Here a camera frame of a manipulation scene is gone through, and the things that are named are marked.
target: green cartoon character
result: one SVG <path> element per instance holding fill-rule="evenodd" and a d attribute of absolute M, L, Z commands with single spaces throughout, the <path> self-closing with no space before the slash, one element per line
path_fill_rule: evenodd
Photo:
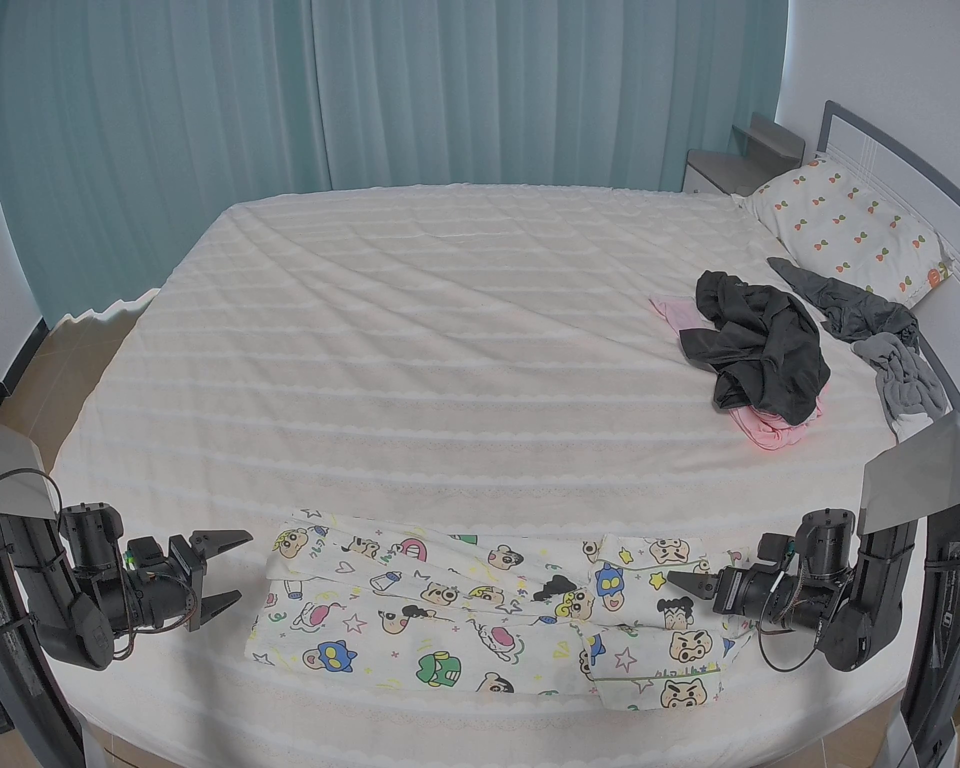
<path fill-rule="evenodd" d="M 430 687 L 452 687 L 460 680 L 460 660 L 447 651 L 437 651 L 420 659 L 417 678 Z"/>

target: floor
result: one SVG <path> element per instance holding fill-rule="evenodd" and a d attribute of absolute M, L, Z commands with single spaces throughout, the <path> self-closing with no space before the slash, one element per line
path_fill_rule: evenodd
<path fill-rule="evenodd" d="M 16 387 L 0 404 L 0 423 L 27 435 L 51 467 L 86 397 L 130 332 L 138 312 L 120 310 L 108 319 L 67 321 L 47 337 Z M 874 761 L 893 700 L 843 728 L 766 768 L 869 768 Z M 96 731 L 108 752 L 108 765 L 124 768 L 178 768 L 123 739 Z M 37 768 L 17 732 L 0 735 L 5 768 Z"/>

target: fitted sheet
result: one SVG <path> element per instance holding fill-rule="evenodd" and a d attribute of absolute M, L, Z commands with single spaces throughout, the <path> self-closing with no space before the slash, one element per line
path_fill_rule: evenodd
<path fill-rule="evenodd" d="M 205 580 L 244 598 L 105 672 L 55 663 L 68 699 L 188 768 L 752 765 L 879 703 L 906 677 L 916 567 L 900 635 L 860 670 L 817 655 L 779 675 L 751 643 L 721 701 L 692 711 L 371 691 L 243 658 L 295 510 L 712 551 L 856 510 L 864 463 L 894 444 L 870 368 L 822 334 L 825 413 L 767 452 L 714 409 L 715 376 L 647 300 L 692 296 L 704 269 L 786 290 L 764 261 L 782 253 L 719 195 L 452 185 L 233 206 L 124 341 L 54 475 L 67 504 L 109 502 L 130 536 L 247 528 L 255 541 Z"/>

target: pink fabric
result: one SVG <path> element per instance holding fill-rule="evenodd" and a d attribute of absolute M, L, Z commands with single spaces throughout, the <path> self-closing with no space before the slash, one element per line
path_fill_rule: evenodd
<path fill-rule="evenodd" d="M 655 294 L 650 297 L 650 303 L 678 336 L 682 330 L 688 328 L 713 327 L 707 318 L 700 314 L 697 302 L 690 296 Z M 777 450 L 798 442 L 806 434 L 806 428 L 824 414 L 824 402 L 821 396 L 817 396 L 816 409 L 809 419 L 797 426 L 790 426 L 783 417 L 765 414 L 751 405 L 731 408 L 728 413 L 754 444 L 764 450 Z"/>

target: teal curtain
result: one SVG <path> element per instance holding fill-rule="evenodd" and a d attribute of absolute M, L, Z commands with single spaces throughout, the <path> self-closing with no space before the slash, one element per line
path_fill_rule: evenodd
<path fill-rule="evenodd" d="M 162 284 L 231 204 L 678 190 L 773 117 L 787 0 L 0 0 L 0 203 L 48 322 Z"/>

